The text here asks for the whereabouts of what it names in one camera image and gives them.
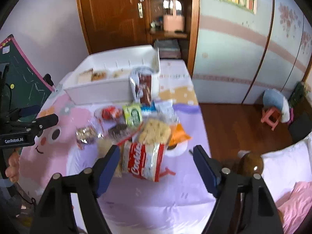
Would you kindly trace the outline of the person left hand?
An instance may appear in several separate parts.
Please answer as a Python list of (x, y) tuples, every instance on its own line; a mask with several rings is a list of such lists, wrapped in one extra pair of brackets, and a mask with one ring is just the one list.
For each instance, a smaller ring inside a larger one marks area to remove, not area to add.
[(5, 171), (5, 174), (12, 183), (16, 183), (19, 180), (19, 156), (19, 153), (17, 151), (14, 151), (8, 158), (8, 167)]

